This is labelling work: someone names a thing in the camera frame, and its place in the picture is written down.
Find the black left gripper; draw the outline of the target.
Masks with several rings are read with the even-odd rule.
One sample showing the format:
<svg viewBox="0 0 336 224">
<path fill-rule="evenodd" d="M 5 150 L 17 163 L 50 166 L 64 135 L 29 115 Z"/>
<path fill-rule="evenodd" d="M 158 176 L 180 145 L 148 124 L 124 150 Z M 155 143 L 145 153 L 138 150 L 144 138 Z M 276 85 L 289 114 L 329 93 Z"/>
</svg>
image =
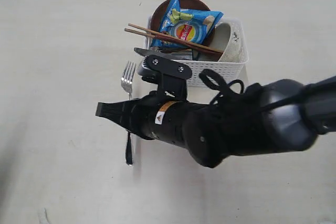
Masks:
<svg viewBox="0 0 336 224">
<path fill-rule="evenodd" d="M 200 105 L 155 96 L 116 103 L 99 102 L 95 116 L 131 130 L 145 140 L 159 140 L 182 148 L 199 148 Z"/>
</svg>

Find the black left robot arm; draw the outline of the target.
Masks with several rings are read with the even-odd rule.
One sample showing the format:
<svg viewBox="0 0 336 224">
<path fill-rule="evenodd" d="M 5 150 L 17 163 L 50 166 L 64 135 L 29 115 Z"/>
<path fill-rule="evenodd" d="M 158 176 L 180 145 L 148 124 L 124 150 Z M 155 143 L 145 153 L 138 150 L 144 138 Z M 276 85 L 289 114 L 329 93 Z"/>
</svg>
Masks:
<svg viewBox="0 0 336 224">
<path fill-rule="evenodd" d="M 100 102 L 96 116 L 142 139 L 184 148 L 209 168 L 229 156 L 305 151 L 319 135 L 335 131 L 335 77 L 307 85 L 290 79 L 254 83 L 242 93 L 211 70 L 200 79 L 217 91 L 208 104 L 152 91 L 131 101 Z"/>
</svg>

